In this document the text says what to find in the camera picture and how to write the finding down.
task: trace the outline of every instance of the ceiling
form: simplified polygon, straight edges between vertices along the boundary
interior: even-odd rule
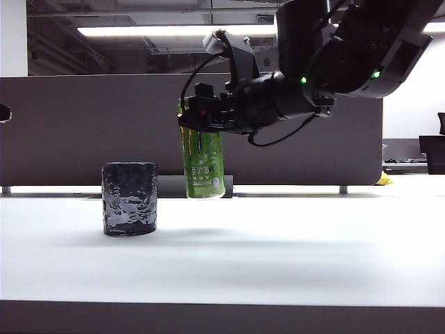
[[[147,24],[258,24],[264,23],[265,19],[267,21],[274,15],[280,2],[275,0],[28,0],[29,15],[45,14],[44,17],[28,19],[31,74],[184,72],[195,66],[204,56],[201,38],[87,39],[76,28]],[[210,14],[209,8],[224,9]],[[95,12],[95,16],[76,16],[79,13],[92,11]],[[437,15],[443,14],[445,14],[445,4],[437,13]],[[273,48],[275,42],[273,38],[252,39],[252,46],[256,52],[265,52]],[[54,63],[53,69],[50,68],[51,62]]]

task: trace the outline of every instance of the robotic arm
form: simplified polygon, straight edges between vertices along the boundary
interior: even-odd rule
[[[201,132],[255,134],[276,122],[329,117],[336,96],[382,98],[406,80],[432,38],[423,33],[442,0],[363,0],[350,5],[338,28],[328,0],[293,0],[276,13],[280,70],[259,76],[248,38],[215,31],[204,39],[211,59],[230,61],[226,93],[199,83],[185,98],[179,124]]]

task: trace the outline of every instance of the energy drink can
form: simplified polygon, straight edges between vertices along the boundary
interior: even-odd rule
[[[188,198],[221,198],[225,194],[223,138],[179,126]]]

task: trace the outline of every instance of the white wall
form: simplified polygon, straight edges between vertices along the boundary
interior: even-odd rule
[[[0,77],[28,75],[26,0],[0,0]]]
[[[445,34],[437,34],[402,86],[383,99],[383,137],[438,135],[445,112]]]

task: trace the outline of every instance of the black cup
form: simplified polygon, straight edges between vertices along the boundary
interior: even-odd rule
[[[102,167],[104,233],[132,237],[156,230],[157,165],[111,162]]]

